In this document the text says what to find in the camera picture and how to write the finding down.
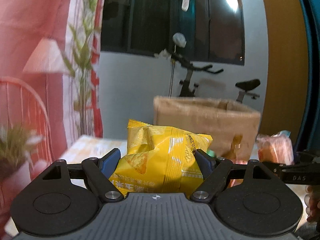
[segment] bike handlebar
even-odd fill
[[[177,60],[178,62],[180,62],[181,67],[184,67],[186,69],[190,69],[193,71],[205,71],[208,72],[210,74],[219,74],[221,72],[223,72],[223,68],[217,71],[210,71],[208,70],[209,68],[212,68],[212,65],[207,65],[204,67],[195,67],[188,59],[186,59],[184,56],[177,54],[175,52],[173,52],[171,54],[171,58],[174,60]]]

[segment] bike seat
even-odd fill
[[[236,83],[236,87],[244,91],[251,91],[260,86],[261,82],[259,79],[252,79],[249,81],[243,81]]]

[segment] pink curtain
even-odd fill
[[[50,131],[46,140],[52,160],[58,159],[83,134],[102,137],[97,68],[103,3],[104,0],[0,0],[0,77],[16,78],[22,86],[29,85],[37,94],[39,105],[44,105],[42,115],[48,116]],[[47,61],[31,59],[43,44],[41,41],[57,45],[56,51],[52,48],[48,51]],[[63,74],[65,71],[53,71],[49,66],[52,58],[59,57],[63,59],[59,69],[64,68],[69,75]],[[31,69],[34,66],[33,73],[23,72],[26,64],[31,65]],[[28,97],[32,95],[22,95],[20,88],[16,92],[10,90],[8,99],[8,87],[12,89],[0,82],[0,116],[7,116],[9,111],[12,122],[18,122],[17,116],[21,119],[29,114],[25,102],[29,102]],[[24,106],[8,108],[8,101],[16,102],[20,98]],[[7,124],[6,120],[0,120],[0,126]],[[10,217],[12,198],[28,183],[26,179],[22,184],[10,184],[22,176],[22,172],[21,169],[9,177],[0,177],[0,238]]]

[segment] window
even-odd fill
[[[101,50],[153,56],[173,50],[172,36],[185,35],[178,52],[196,61],[244,64],[244,26],[237,0],[105,0]]]

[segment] human hand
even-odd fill
[[[307,205],[308,222],[316,222],[320,218],[320,186],[306,186],[304,202]]]

